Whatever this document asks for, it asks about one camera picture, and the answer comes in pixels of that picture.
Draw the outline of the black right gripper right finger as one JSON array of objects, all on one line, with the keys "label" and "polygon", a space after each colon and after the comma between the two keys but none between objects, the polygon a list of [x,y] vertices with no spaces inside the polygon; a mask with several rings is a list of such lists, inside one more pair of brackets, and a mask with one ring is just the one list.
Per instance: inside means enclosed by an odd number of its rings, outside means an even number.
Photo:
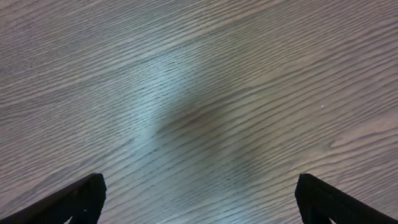
[{"label": "black right gripper right finger", "polygon": [[295,198],[304,224],[397,224],[393,219],[311,174],[300,174]]}]

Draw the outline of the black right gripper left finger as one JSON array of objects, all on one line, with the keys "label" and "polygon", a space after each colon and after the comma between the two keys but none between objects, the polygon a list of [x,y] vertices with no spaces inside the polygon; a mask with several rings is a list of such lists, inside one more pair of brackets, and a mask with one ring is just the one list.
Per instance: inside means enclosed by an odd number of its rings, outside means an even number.
[{"label": "black right gripper left finger", "polygon": [[105,200],[104,177],[93,173],[1,219],[1,224],[97,224]]}]

